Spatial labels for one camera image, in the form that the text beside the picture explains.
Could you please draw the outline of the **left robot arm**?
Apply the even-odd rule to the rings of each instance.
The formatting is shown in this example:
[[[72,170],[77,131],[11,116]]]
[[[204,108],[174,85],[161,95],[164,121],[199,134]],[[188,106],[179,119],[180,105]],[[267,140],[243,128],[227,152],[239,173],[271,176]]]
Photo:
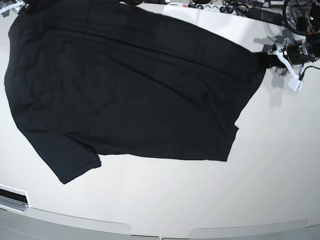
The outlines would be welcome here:
[[[291,3],[285,0],[282,13],[268,11],[261,15],[262,20],[287,28],[291,33],[304,37],[301,40],[285,39],[279,47],[273,46],[268,52],[270,66],[284,67],[276,60],[276,50],[282,53],[290,65],[304,65],[320,59],[320,2],[308,0],[300,4],[298,0]]]

